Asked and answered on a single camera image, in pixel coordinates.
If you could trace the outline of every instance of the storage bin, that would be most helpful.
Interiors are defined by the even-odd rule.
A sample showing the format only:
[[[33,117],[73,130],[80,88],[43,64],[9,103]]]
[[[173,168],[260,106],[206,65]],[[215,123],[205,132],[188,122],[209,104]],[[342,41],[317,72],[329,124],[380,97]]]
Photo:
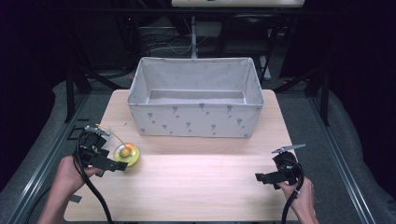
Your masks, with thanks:
[[[140,134],[250,137],[264,99],[250,58],[142,58],[128,105]]]

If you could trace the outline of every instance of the cable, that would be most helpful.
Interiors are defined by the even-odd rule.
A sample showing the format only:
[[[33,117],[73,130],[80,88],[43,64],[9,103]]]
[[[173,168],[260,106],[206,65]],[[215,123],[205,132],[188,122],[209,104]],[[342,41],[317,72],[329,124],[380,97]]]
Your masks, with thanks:
[[[79,170],[78,170],[77,166],[75,166],[75,167],[76,167],[77,171],[80,173],[82,180],[85,182],[85,184],[88,186],[88,188],[92,191],[92,193],[96,196],[96,198],[99,200],[100,204],[102,205],[103,209],[105,210],[107,222],[114,223],[111,218],[110,210],[108,209],[105,198],[102,196],[102,194],[99,192],[99,190],[95,187],[95,185],[88,178],[87,174],[85,173],[84,166],[82,165],[81,157],[79,156],[79,140],[81,139],[81,137],[83,135],[84,135],[84,132],[81,133],[77,139],[77,146],[76,146],[77,153],[75,153],[75,159],[77,159]]]
[[[29,214],[27,215],[26,221],[25,223],[28,224],[30,217],[33,214],[33,211],[35,211],[35,207],[38,205],[38,203],[41,201],[41,199],[43,199],[44,195],[46,195],[49,191],[50,188],[52,187],[52,185],[50,185],[46,190],[44,190],[43,193],[41,193],[40,197],[38,197],[37,201],[35,201],[35,204],[33,204],[32,208],[29,210]]]
[[[290,208],[290,206],[291,206],[291,203],[294,201],[294,199],[297,198],[297,194],[300,192],[300,189],[301,189],[301,187],[302,187],[303,184],[304,184],[304,171],[303,171],[303,167],[302,167],[299,163],[297,163],[297,162],[295,162],[295,161],[287,160],[287,159],[285,159],[285,161],[290,161],[290,162],[294,163],[294,165],[296,165],[296,166],[300,169],[301,174],[300,174],[300,176],[299,176],[299,178],[298,178],[298,182],[297,182],[296,189],[295,189],[294,192],[289,196],[288,200],[286,201],[285,207],[283,208],[283,212],[282,212],[282,222],[281,222],[282,224],[285,224],[285,223],[286,223],[286,217],[288,216],[288,212],[289,212],[289,208]]]

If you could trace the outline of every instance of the light wood tabletop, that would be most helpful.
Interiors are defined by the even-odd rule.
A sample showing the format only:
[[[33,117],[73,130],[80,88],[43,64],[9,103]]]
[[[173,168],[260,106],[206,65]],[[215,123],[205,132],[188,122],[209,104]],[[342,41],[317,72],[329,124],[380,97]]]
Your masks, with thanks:
[[[304,0],[172,0],[173,7],[302,7]]]
[[[273,91],[250,138],[149,136],[137,132],[127,104],[129,91],[114,91],[101,125],[135,144],[140,158],[126,171],[92,177],[115,221],[280,220],[286,199],[256,173],[276,171],[272,150],[291,145]],[[120,145],[115,136],[104,148]],[[70,202],[67,221],[106,221],[102,205],[84,186],[79,203]],[[288,220],[297,220],[290,210]]]

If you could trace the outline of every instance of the forearm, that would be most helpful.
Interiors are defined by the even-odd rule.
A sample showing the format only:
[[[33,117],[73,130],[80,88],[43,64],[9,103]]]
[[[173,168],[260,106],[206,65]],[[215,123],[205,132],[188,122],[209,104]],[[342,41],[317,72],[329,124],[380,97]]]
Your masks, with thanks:
[[[301,224],[319,224],[317,216],[315,214],[314,207],[306,207],[304,204],[298,204],[291,208],[294,214],[297,216]]]
[[[46,201],[38,224],[47,223],[63,223],[64,212],[68,205],[71,195],[59,192],[56,188],[52,188]]]
[[[319,221],[315,214],[298,214],[296,216],[301,224],[319,224]]]

